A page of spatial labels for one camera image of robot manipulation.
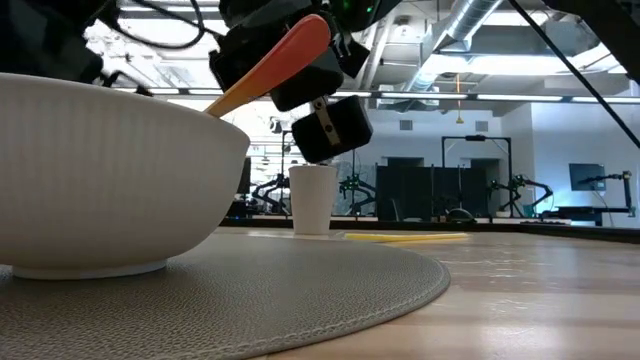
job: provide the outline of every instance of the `wall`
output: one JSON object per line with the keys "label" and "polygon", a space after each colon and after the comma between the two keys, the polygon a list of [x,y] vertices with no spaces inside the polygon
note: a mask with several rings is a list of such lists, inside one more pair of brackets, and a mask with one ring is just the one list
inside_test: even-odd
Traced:
{"label": "wall", "polygon": [[[632,90],[619,95],[640,95],[637,85],[633,86]],[[627,105],[614,109],[631,130],[640,135],[640,107]],[[554,191],[554,199],[540,204],[539,212],[552,205],[603,206],[592,192],[571,191],[569,163],[603,164],[608,174],[630,170],[632,197],[634,206],[638,206],[640,150],[600,105],[524,105],[503,117],[502,129],[505,136],[514,138],[514,174],[525,173]],[[622,182],[608,181],[602,196],[609,206],[623,206]],[[640,227],[639,218],[629,218],[626,214],[613,214],[613,220],[617,227]],[[603,222],[604,226],[611,226],[608,215],[603,217]]]}
{"label": "wall", "polygon": [[[533,118],[532,104],[518,107],[502,117],[502,135],[511,138],[511,158],[513,175],[523,174],[530,179],[536,178],[534,167],[534,143],[533,143]],[[500,181],[508,184],[508,165],[505,160],[500,166]],[[533,194],[530,191],[521,192],[521,203],[533,202]],[[509,195],[505,191],[500,192],[503,203],[508,201]]]}
{"label": "wall", "polygon": [[[474,135],[475,121],[489,121],[487,136],[500,136],[500,119],[493,118],[490,111],[463,111],[464,124],[456,124],[458,113],[409,111],[398,113],[391,110],[369,110],[369,120],[374,135],[368,145],[358,149],[357,153],[363,164],[386,165],[388,157],[422,157],[425,166],[442,162],[441,137]],[[400,131],[399,120],[413,120],[413,131]],[[472,158],[495,158],[504,156],[502,150],[493,143],[470,143],[464,141],[447,142],[447,166],[469,166]],[[341,157],[350,161],[351,154]]]}

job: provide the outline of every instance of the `ceiling duct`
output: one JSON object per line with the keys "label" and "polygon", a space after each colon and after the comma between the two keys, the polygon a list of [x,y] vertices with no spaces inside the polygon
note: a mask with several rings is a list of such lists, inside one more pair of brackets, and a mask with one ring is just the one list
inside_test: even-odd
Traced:
{"label": "ceiling duct", "polygon": [[451,15],[440,23],[429,26],[421,46],[423,62],[411,81],[405,85],[404,91],[427,91],[441,73],[437,66],[429,62],[434,50],[447,48],[468,51],[473,35],[501,3],[502,0],[456,0],[451,8]]}

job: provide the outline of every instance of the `wooden table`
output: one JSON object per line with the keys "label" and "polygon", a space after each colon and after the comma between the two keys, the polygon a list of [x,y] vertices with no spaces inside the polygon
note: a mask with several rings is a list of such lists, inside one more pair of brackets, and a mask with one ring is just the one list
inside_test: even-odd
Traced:
{"label": "wooden table", "polygon": [[402,246],[446,264],[444,295],[386,324],[258,359],[640,359],[640,246],[505,233]]}

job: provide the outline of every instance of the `screen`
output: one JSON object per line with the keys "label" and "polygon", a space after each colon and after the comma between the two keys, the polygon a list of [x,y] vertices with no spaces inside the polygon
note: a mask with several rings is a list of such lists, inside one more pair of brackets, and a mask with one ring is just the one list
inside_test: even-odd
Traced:
{"label": "screen", "polygon": [[572,191],[605,191],[606,180],[586,181],[589,178],[605,176],[604,166],[599,164],[569,164]]}
{"label": "screen", "polygon": [[248,194],[251,192],[251,158],[244,159],[244,167],[242,168],[242,176],[240,184],[238,184],[237,194]]}

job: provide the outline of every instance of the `gray textured placemat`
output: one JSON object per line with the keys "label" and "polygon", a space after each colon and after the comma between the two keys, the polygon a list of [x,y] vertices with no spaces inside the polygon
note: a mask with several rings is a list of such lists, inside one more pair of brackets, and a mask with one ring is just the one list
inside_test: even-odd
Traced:
{"label": "gray textured placemat", "polygon": [[375,244],[213,236],[145,275],[46,282],[0,266],[0,359],[237,359],[346,335],[449,285]]}

